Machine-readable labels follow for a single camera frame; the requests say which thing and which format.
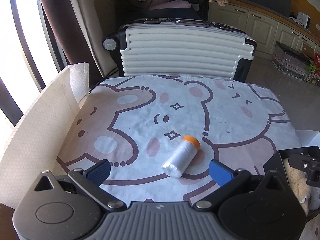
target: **floor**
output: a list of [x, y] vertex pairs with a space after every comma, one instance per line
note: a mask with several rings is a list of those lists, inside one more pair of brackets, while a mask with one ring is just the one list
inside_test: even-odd
[[289, 77], [262, 57], [254, 58], [246, 83], [271, 89], [296, 130], [320, 131], [320, 87]]

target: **cabinet door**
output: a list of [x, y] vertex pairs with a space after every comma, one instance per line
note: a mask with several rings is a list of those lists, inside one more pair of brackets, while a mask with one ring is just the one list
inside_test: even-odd
[[219, 6], [216, 2], [212, 2], [209, 5], [208, 20], [245, 31], [248, 12], [248, 10], [234, 5]]
[[316, 44], [313, 41], [311, 41], [306, 36], [303, 36], [302, 34], [300, 34], [296, 50], [297, 51], [301, 51], [302, 50], [302, 46], [303, 46], [304, 43], [307, 44], [309, 47], [311, 47], [313, 49], [316, 48]]
[[277, 41], [293, 49], [296, 49], [298, 40], [299, 40], [299, 35], [300, 33], [295, 31], [294, 29], [291, 29], [288, 26], [282, 23], [279, 23], [276, 31], [275, 40], [273, 41], [271, 54], [273, 54], [273, 50], [275, 49], [275, 45]]
[[263, 14], [249, 11], [245, 32], [257, 42], [257, 50], [270, 54], [278, 22]]

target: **bottle cap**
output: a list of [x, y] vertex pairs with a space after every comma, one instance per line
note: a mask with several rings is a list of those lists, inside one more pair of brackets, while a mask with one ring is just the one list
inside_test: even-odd
[[193, 136], [186, 135], [185, 137], [182, 138], [182, 141], [188, 141], [188, 142], [192, 143], [196, 147], [197, 151], [200, 150], [200, 143]]

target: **window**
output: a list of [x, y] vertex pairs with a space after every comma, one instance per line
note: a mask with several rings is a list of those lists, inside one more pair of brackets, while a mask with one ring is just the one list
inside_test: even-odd
[[0, 0], [0, 159], [14, 126], [64, 67], [46, 26], [39, 0]]

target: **countertop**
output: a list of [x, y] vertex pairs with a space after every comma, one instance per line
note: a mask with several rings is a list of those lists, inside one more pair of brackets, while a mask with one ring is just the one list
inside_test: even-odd
[[248, 0], [228, 0], [229, 4], [234, 4], [238, 6], [242, 6], [251, 10], [258, 11], [262, 14], [265, 14], [267, 16], [270, 16], [274, 19], [276, 19], [279, 22], [282, 22], [289, 27], [295, 29], [297, 32], [303, 34], [304, 36], [308, 37], [310, 40], [312, 40], [314, 43], [316, 43], [318, 46], [320, 46], [320, 39], [316, 37], [312, 32], [309, 30], [303, 28], [299, 24], [295, 23], [293, 20], [283, 16], [280, 13], [277, 13], [274, 10], [271, 10], [263, 5], [248, 1]]

